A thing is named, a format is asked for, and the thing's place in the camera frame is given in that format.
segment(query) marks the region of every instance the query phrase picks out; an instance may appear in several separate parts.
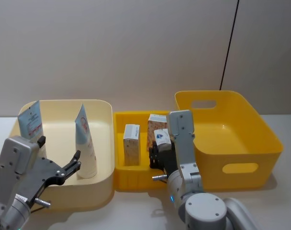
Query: yellow plastic basket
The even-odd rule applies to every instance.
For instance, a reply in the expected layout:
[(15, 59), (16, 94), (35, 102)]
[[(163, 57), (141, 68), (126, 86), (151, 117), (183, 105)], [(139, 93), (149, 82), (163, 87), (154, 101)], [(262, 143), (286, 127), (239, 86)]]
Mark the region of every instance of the yellow plastic basket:
[(283, 151), (256, 110), (232, 91), (182, 91), (178, 109), (194, 119), (196, 161), (205, 190), (264, 185)]
[[(162, 171), (149, 167), (149, 152), (146, 151), (147, 122), (150, 114), (167, 115), (168, 111), (135, 111), (113, 114), (115, 135), (115, 171), (114, 186), (118, 190), (140, 190), (161, 188), (166, 185), (152, 181), (152, 176), (163, 174)], [(138, 166), (124, 165), (123, 134), (126, 124), (140, 125), (141, 161)]]

